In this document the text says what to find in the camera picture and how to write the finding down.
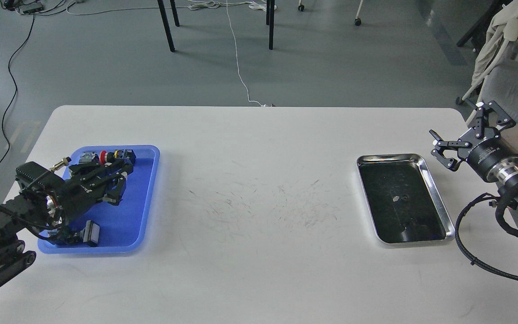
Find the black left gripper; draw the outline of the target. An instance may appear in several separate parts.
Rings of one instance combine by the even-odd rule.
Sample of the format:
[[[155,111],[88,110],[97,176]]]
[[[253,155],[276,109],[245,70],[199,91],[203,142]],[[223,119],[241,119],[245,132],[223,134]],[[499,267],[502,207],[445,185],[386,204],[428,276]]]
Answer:
[[[118,206],[123,199],[127,177],[133,172],[134,164],[127,160],[115,160],[109,165],[87,162],[70,165],[68,169],[72,179],[63,180],[58,175],[52,175],[52,192],[57,205],[52,218],[53,225],[58,224],[59,219],[64,224],[69,224],[100,202]],[[92,179],[96,176],[99,178],[89,183],[89,189],[77,179]]]

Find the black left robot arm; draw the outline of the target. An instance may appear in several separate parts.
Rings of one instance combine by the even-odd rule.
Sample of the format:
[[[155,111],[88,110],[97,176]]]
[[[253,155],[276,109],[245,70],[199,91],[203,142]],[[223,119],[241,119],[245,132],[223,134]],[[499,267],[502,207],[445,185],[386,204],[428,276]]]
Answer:
[[[109,156],[104,162],[69,166],[68,180],[35,162],[19,166],[20,193],[0,205],[0,287],[35,262],[36,252],[26,251],[17,237],[23,229],[51,243],[97,246],[97,223],[89,220],[82,230],[71,230],[69,224],[102,201],[119,205],[134,166],[133,157]]]

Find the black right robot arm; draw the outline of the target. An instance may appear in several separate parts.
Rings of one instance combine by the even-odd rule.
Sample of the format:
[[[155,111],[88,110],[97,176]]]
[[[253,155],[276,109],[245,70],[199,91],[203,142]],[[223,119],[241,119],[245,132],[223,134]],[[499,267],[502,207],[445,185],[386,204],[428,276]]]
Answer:
[[[483,193],[467,204],[459,213],[455,226],[477,203],[495,201],[495,218],[506,233],[518,238],[518,152],[501,137],[501,132],[512,128],[512,119],[495,101],[469,105],[475,112],[475,124],[456,141],[446,141],[430,130],[434,138],[432,156],[445,168],[457,171],[461,162],[467,162],[487,183],[498,183],[498,195]]]

